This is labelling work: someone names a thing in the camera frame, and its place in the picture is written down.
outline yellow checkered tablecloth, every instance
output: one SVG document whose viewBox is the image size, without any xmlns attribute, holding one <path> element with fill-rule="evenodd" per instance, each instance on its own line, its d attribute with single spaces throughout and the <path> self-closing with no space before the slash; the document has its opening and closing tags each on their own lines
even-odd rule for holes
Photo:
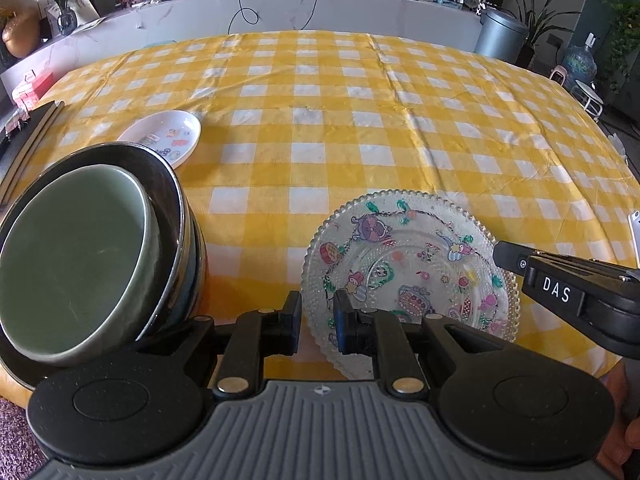
<svg viewBox="0 0 640 480">
<path fill-rule="evenodd" d="M 60 80 L 61 116 L 16 190 L 135 120 L 180 108 L 202 122 L 177 170 L 207 241 L 209 301 L 231 322 L 300 286 L 318 226 L 389 188 L 439 193 L 498 239 L 634 264 L 626 215 L 640 186 L 557 84 L 412 40 L 338 32 L 238 34 L 131 52 Z M 591 373 L 614 357 L 522 298 L 518 342 Z M 266 374 L 337 378 L 303 326 Z"/>
</svg>

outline purple carpet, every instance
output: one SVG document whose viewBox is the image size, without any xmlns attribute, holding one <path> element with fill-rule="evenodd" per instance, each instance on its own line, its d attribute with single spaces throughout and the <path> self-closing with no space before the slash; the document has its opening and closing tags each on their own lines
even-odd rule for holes
<svg viewBox="0 0 640 480">
<path fill-rule="evenodd" d="M 28 478 L 45 460 L 25 411 L 0 398 L 0 480 Z"/>
</svg>

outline metal rivet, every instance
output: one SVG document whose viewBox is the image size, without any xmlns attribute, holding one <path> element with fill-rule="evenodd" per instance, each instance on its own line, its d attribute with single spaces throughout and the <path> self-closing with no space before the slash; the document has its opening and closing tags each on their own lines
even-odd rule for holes
<svg viewBox="0 0 640 480">
<path fill-rule="evenodd" d="M 392 386 L 399 394 L 416 394 L 424 388 L 424 383 L 415 377 L 402 377 L 396 379 Z"/>
<path fill-rule="evenodd" d="M 218 389 L 224 394 L 239 394 L 249 387 L 249 381 L 243 377 L 225 377 L 218 381 Z"/>
</svg>

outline trash can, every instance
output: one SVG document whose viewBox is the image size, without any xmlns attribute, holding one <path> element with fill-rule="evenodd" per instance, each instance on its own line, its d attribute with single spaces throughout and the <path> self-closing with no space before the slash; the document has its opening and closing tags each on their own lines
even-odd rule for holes
<svg viewBox="0 0 640 480">
<path fill-rule="evenodd" d="M 529 27 L 513 16 L 487 9 L 480 17 L 482 31 L 476 43 L 476 54 L 514 64 L 529 35 Z"/>
</svg>

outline person's hand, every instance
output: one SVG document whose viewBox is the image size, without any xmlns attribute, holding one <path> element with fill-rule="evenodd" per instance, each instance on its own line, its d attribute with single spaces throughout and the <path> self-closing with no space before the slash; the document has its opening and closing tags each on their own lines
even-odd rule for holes
<svg viewBox="0 0 640 480">
<path fill-rule="evenodd" d="M 624 480 L 621 466 L 633 450 L 640 449 L 640 418 L 627 422 L 622 415 L 622 406 L 628 391 L 625 364 L 622 360 L 609 372 L 606 387 L 616 405 L 616 418 L 596 460 L 615 478 Z"/>
</svg>

